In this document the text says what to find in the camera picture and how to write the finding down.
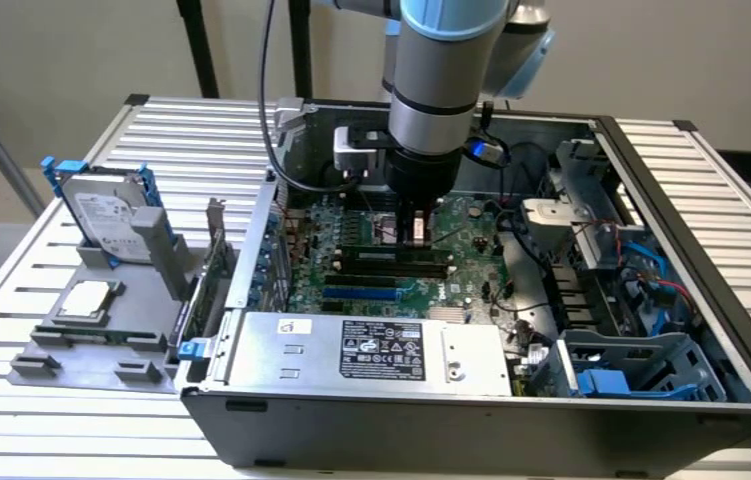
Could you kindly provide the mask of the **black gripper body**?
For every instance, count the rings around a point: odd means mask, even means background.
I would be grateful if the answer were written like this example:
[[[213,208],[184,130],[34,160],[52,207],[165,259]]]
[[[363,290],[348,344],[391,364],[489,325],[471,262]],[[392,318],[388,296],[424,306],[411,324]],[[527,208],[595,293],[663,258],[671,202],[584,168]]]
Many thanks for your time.
[[[384,178],[389,189],[413,202],[432,202],[453,188],[461,161],[459,149],[424,155],[404,148],[385,152]]]

